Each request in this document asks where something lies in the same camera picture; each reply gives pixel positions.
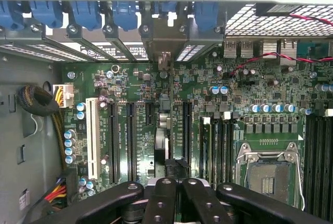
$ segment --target metal mesh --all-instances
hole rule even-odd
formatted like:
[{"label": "metal mesh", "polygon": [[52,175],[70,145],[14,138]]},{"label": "metal mesh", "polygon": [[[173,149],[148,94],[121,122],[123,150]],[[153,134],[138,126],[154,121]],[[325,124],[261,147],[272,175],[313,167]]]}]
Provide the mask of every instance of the metal mesh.
[{"label": "metal mesh", "polygon": [[32,55],[32,56],[36,56],[36,57],[39,57],[39,58],[45,58],[45,59],[49,59],[49,60],[52,60],[52,61],[64,61],[63,59],[59,59],[59,58],[56,58],[56,57],[53,57],[53,56],[47,56],[47,55],[40,54],[38,52],[33,52],[33,51],[26,50],[26,49],[14,47],[11,44],[0,45],[0,47],[8,49],[10,51],[20,52],[20,53],[23,53],[23,54]]},{"label": "metal mesh", "polygon": [[[293,12],[333,21],[333,5],[306,5]],[[255,5],[248,4],[227,23],[228,36],[329,36],[333,26],[291,17],[257,17]]]},{"label": "metal mesh", "polygon": [[59,56],[63,56],[65,58],[72,59],[72,60],[75,60],[75,61],[85,61],[85,59],[83,59],[83,58],[74,56],[72,54],[66,53],[66,52],[61,51],[61,50],[56,49],[56,48],[49,47],[49,46],[44,45],[44,44],[35,44],[35,45],[28,45],[28,46],[34,47],[34,48],[37,48],[37,49],[41,49],[43,51],[47,51],[47,52],[50,52],[50,53],[53,53],[53,54],[56,54],[56,55],[59,55]]}]

